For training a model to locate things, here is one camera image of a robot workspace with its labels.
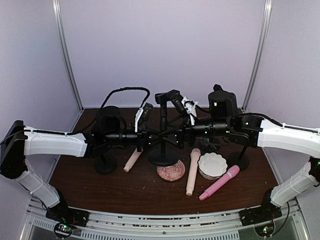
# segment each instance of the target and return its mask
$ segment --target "red patterned plate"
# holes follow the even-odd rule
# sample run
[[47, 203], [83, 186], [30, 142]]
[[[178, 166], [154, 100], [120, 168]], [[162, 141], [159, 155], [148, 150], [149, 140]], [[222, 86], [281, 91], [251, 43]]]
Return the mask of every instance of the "red patterned plate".
[[157, 166], [156, 171], [162, 179], [174, 182], [185, 175], [186, 167], [184, 163], [179, 160], [176, 164], [171, 166]]

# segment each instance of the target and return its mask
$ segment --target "robotic arm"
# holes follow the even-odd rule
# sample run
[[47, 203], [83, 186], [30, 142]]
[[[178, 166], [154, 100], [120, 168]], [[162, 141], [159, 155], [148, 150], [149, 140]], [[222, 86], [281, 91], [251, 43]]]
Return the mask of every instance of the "robotic arm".
[[[197, 118], [197, 103], [182, 97], [172, 90], [155, 95], [161, 106], [160, 130], [143, 124], [148, 120], [153, 106], [146, 103], [135, 115], [134, 128], [127, 128], [120, 111], [107, 106], [96, 114], [96, 124], [90, 132], [70, 133], [35, 129], [24, 126], [17, 120], [8, 131], [1, 146], [0, 172], [9, 179], [20, 183], [31, 194], [38, 197], [47, 209], [48, 217], [71, 225], [85, 226], [88, 213], [69, 208], [62, 193], [43, 181], [26, 161], [25, 156], [34, 154], [70, 155], [97, 158], [103, 156], [110, 146], [137, 146], [138, 151], [161, 145], [161, 154], [166, 153], [165, 144], [183, 148], [184, 143], [192, 146], [197, 137], [228, 137], [231, 142], [244, 148], [236, 159], [228, 159], [229, 167], [248, 167], [244, 158], [245, 150], [251, 148], [280, 148], [305, 153], [310, 157], [304, 167], [285, 183], [270, 189], [262, 200], [261, 211], [272, 213], [287, 201], [306, 189], [320, 183], [320, 128], [303, 128], [281, 124], [257, 113], [238, 114], [236, 96], [214, 86], [208, 95], [210, 116]], [[171, 101], [181, 117], [179, 127], [168, 129], [167, 106]], [[157, 162], [168, 166], [175, 162]]]

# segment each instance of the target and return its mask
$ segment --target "wooden table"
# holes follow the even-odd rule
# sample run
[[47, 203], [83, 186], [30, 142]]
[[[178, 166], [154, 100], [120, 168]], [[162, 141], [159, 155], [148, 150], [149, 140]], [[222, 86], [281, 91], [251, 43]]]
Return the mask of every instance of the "wooden table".
[[[131, 123], [136, 111], [135, 108], [122, 108], [121, 115]], [[95, 112], [95, 109], [86, 109], [76, 130], [88, 124], [95, 117]], [[152, 111], [148, 126], [159, 127], [159, 112], [158, 108]], [[173, 118], [177, 112], [169, 108], [168, 115]], [[166, 182], [158, 176], [157, 167], [148, 162], [146, 152], [129, 172], [125, 172], [123, 168], [135, 150], [132, 146], [126, 150], [110, 150], [109, 153], [117, 158], [118, 167], [107, 175], [95, 171], [94, 159], [61, 156], [50, 183], [62, 191], [71, 207], [144, 215], [210, 213], [252, 207], [260, 205], [265, 191], [277, 184], [263, 151], [249, 148], [246, 151], [250, 159], [249, 168], [241, 171], [218, 192], [200, 201], [199, 195], [213, 181], [198, 173], [193, 195], [186, 196], [192, 149], [188, 146], [184, 150], [177, 149], [180, 160], [186, 166], [186, 173], [175, 182]], [[227, 158], [230, 153], [241, 149], [242, 146], [230, 143], [229, 146], [222, 146], [218, 153]]]

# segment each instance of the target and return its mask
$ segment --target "microphone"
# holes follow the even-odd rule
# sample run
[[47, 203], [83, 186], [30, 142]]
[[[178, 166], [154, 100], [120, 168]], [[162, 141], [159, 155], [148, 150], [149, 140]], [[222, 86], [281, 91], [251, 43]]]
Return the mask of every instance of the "microphone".
[[200, 201], [210, 197], [223, 185], [225, 185], [230, 179], [234, 178], [239, 172], [240, 168], [237, 165], [230, 167], [229, 170], [220, 179], [218, 179], [214, 184], [204, 190], [204, 193], [202, 193], [199, 197]]

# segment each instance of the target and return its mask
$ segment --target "white bowl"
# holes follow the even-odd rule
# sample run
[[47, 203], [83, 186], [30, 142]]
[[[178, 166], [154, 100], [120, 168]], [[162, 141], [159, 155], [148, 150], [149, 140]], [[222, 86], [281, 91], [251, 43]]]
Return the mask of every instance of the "white bowl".
[[199, 172], [209, 180], [217, 180], [227, 171], [227, 161], [215, 152], [206, 153], [198, 161]]

